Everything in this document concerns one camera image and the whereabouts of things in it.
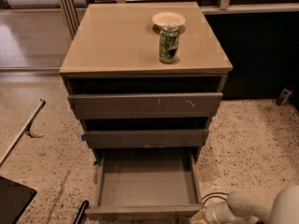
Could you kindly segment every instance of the drawer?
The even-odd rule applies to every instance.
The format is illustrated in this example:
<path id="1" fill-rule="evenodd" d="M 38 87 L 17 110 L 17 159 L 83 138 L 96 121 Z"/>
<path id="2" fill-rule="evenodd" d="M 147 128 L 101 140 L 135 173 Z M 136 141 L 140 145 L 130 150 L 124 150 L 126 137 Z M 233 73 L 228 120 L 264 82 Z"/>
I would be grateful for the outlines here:
<path id="1" fill-rule="evenodd" d="M 68 77 L 72 94 L 217 92 L 222 76 Z"/>
<path id="2" fill-rule="evenodd" d="M 77 119 L 210 117 L 221 98 L 221 92 L 68 96 Z"/>
<path id="3" fill-rule="evenodd" d="M 90 148 L 200 147 L 207 118 L 84 120 Z"/>
<path id="4" fill-rule="evenodd" d="M 188 148 L 105 149 L 97 181 L 91 220 L 192 217 L 202 208 Z"/>

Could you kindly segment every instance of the speckled floor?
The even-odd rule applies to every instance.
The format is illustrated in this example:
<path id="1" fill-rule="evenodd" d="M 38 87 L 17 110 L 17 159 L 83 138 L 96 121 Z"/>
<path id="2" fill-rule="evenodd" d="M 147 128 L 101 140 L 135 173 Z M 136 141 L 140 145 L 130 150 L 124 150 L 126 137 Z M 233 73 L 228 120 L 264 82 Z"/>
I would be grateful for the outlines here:
<path id="1" fill-rule="evenodd" d="M 32 127 L 44 137 L 24 135 L 0 168 L 1 176 L 37 190 L 18 223 L 72 223 L 82 201 L 93 202 L 96 174 L 93 154 L 80 139 L 82 129 L 69 108 L 63 82 L 57 76 L 2 74 L 0 87 L 1 156 L 38 99 L 47 102 Z M 281 189 L 299 184 L 298 112 L 290 104 L 276 106 L 274 100 L 223 101 L 197 171 L 203 195 L 238 189 L 271 203 Z"/>

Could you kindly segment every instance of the scratch mark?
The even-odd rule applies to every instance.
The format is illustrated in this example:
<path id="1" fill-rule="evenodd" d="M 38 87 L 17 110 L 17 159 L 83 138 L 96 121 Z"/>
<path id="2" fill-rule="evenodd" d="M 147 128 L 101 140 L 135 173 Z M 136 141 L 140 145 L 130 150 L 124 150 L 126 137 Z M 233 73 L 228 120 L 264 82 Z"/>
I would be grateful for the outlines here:
<path id="1" fill-rule="evenodd" d="M 49 222 L 50 222 L 51 216 L 54 213 L 55 208 L 57 208 L 57 203 L 61 200 L 61 197 L 65 193 L 65 187 L 66 187 L 65 184 L 66 184 L 67 178 L 69 177 L 70 173 L 71 173 L 71 171 L 68 170 L 67 173 L 66 173 L 66 176 L 64 177 L 64 180 L 62 181 L 62 183 L 60 185 L 57 197 L 54 199 L 54 204 L 52 205 L 52 208 L 49 211 L 49 215 L 48 215 L 48 217 L 46 217 L 46 220 L 48 220 Z"/>
<path id="2" fill-rule="evenodd" d="M 196 105 L 191 100 L 186 100 L 186 103 L 196 107 Z"/>

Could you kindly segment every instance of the beverage can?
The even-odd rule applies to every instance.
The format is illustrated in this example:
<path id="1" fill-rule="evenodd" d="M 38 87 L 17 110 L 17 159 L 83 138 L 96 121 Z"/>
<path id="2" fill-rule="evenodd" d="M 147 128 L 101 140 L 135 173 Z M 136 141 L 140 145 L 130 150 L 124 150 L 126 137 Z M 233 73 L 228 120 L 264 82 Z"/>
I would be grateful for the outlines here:
<path id="1" fill-rule="evenodd" d="M 166 24 L 160 32 L 159 60 L 173 63 L 176 60 L 179 42 L 179 30 L 175 24 Z"/>

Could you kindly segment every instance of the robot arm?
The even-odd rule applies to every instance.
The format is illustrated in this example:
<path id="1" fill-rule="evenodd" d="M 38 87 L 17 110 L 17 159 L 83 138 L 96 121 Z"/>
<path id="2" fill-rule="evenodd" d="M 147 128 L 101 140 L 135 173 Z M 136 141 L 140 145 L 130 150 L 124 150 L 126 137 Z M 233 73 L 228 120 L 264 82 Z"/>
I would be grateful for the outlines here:
<path id="1" fill-rule="evenodd" d="M 282 190 L 273 206 L 233 191 L 227 202 L 213 203 L 191 218 L 191 224 L 268 224 L 299 223 L 299 186 Z"/>

